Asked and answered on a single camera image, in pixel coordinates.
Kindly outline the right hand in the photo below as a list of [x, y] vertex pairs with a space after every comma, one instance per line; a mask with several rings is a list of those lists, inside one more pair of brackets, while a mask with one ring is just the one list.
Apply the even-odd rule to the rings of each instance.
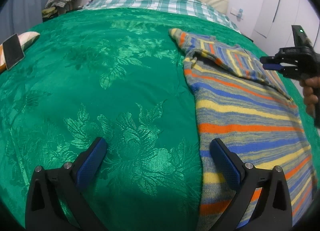
[[315, 90], [319, 89], [319, 77], [301, 80], [299, 83], [303, 88], [303, 102], [306, 105], [306, 113], [312, 118], [315, 118], [315, 105], [319, 101], [319, 98], [315, 94]]

